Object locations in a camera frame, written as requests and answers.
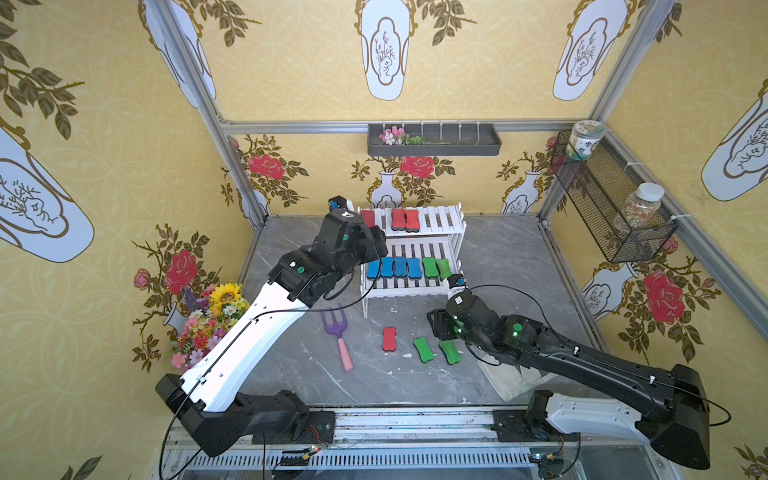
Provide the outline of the red eraser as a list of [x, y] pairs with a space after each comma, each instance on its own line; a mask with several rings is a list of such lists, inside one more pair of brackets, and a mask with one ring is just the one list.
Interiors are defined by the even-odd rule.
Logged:
[[361, 216], [367, 227], [372, 228], [376, 225], [376, 217], [375, 217], [375, 212], [373, 210], [367, 210], [367, 209], [362, 210]]
[[391, 211], [391, 229], [393, 231], [405, 231], [406, 230], [406, 215], [405, 210], [396, 208]]
[[397, 349], [397, 329], [395, 327], [385, 327], [382, 335], [382, 350], [384, 352], [395, 352]]
[[408, 209], [405, 211], [405, 230], [409, 233], [416, 233], [421, 230], [419, 212], [416, 209]]

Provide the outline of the green eraser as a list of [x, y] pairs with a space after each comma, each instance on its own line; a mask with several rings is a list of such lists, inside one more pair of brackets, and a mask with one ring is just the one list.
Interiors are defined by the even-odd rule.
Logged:
[[419, 359], [422, 363], [428, 363], [434, 359], [435, 355], [432, 352], [428, 344], [428, 341], [425, 337], [419, 337], [414, 339], [413, 345], [416, 348]]
[[442, 351], [448, 365], [455, 365], [461, 361], [461, 354], [456, 349], [453, 340], [440, 341], [439, 348]]
[[437, 261], [433, 257], [425, 257], [422, 259], [423, 275], [425, 278], [434, 279], [438, 278], [440, 273], [437, 266]]
[[439, 259], [436, 261], [436, 264], [441, 280], [446, 280], [454, 274], [451, 263], [448, 259]]

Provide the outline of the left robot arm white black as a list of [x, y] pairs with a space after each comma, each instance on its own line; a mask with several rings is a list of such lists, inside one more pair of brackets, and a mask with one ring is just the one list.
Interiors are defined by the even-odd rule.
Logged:
[[246, 435], [297, 440], [309, 410], [291, 391], [250, 395], [241, 388], [280, 336], [353, 270], [388, 254], [386, 234], [346, 208], [328, 213], [314, 241], [282, 255], [246, 313], [183, 375], [165, 375], [156, 391], [198, 447], [217, 457]]

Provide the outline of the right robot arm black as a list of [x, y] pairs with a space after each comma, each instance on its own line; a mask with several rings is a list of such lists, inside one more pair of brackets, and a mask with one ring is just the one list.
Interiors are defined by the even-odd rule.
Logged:
[[711, 466], [710, 408], [700, 374], [636, 364], [569, 339], [546, 322], [498, 315], [462, 291], [428, 313], [440, 340], [472, 343], [503, 364], [574, 380], [630, 408], [631, 429], [662, 457], [687, 468]]

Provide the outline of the white two-tier slatted shelf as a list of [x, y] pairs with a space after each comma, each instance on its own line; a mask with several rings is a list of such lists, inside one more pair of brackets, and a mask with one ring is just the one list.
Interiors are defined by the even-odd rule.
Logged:
[[370, 299], [443, 295], [447, 278], [461, 271], [467, 223], [460, 204], [358, 211], [386, 236], [387, 255], [360, 268], [360, 292]]

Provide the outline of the blue eraser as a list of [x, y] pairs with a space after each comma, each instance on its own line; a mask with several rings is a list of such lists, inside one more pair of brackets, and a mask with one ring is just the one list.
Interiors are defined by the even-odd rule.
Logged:
[[367, 264], [367, 270], [366, 270], [366, 278], [370, 280], [375, 280], [380, 275], [380, 268], [381, 268], [381, 261], [380, 260], [374, 260]]
[[380, 261], [380, 276], [382, 278], [394, 277], [394, 259], [393, 258], [386, 257]]
[[408, 258], [408, 278], [409, 279], [422, 279], [423, 273], [421, 268], [421, 261], [418, 258]]
[[407, 259], [403, 257], [395, 257], [394, 263], [394, 276], [396, 278], [406, 278], [408, 276], [408, 264]]

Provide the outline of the grey work glove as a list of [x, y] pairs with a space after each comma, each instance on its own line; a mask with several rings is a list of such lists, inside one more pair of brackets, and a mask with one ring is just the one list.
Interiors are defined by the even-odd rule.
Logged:
[[552, 373], [542, 374], [537, 369], [525, 367], [517, 369], [515, 366], [507, 364], [493, 365], [480, 361], [479, 367], [496, 393], [505, 402], [532, 391], [555, 377]]

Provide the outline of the small pink flower sprig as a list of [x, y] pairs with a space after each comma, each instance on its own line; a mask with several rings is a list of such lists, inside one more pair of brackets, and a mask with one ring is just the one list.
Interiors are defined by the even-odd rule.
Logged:
[[411, 136], [405, 131], [404, 128], [397, 127], [397, 126], [391, 126], [389, 128], [385, 128], [383, 132], [379, 135], [379, 140], [384, 145], [388, 145], [388, 146], [393, 146], [393, 145], [415, 146], [415, 145], [426, 144], [426, 139], [423, 135]]

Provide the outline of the flower arrangement white fence planter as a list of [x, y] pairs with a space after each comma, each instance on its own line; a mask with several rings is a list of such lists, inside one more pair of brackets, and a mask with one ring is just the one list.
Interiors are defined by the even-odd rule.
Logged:
[[243, 285], [209, 285], [196, 296], [182, 289], [182, 301], [174, 306], [164, 324], [171, 330], [171, 365], [187, 371], [199, 363], [225, 337], [246, 313], [250, 303], [243, 296]]

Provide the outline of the clear jar white lid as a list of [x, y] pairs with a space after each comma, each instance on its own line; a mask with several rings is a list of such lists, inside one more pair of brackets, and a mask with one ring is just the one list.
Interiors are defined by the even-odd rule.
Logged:
[[614, 217], [614, 228], [625, 233], [645, 228], [660, 208], [664, 195], [664, 188], [658, 184], [650, 182], [640, 184], [627, 197], [621, 210]]

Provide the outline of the jar with green label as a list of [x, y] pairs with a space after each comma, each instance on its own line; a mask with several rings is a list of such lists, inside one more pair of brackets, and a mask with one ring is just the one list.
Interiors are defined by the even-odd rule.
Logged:
[[574, 124], [566, 143], [565, 155], [572, 160], [586, 161], [603, 139], [606, 125], [596, 120], [581, 120]]

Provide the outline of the dark grey wall tray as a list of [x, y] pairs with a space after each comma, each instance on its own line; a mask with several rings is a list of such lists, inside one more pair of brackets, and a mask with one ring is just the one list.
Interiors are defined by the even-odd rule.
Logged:
[[[402, 127], [411, 136], [423, 135], [425, 145], [384, 145], [385, 128]], [[493, 123], [479, 121], [379, 122], [367, 124], [367, 152], [376, 157], [497, 156], [502, 140]]]

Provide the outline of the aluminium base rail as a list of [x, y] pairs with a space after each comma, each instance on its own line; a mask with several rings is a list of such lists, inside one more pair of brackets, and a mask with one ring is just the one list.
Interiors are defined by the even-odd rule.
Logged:
[[617, 402], [555, 396], [554, 409], [503, 406], [314, 408], [295, 427], [252, 421], [241, 433], [230, 428], [194, 433], [202, 446], [211, 441], [218, 456], [247, 437], [270, 443], [353, 446], [358, 443], [548, 442], [577, 434], [648, 444], [636, 428], [640, 414]]

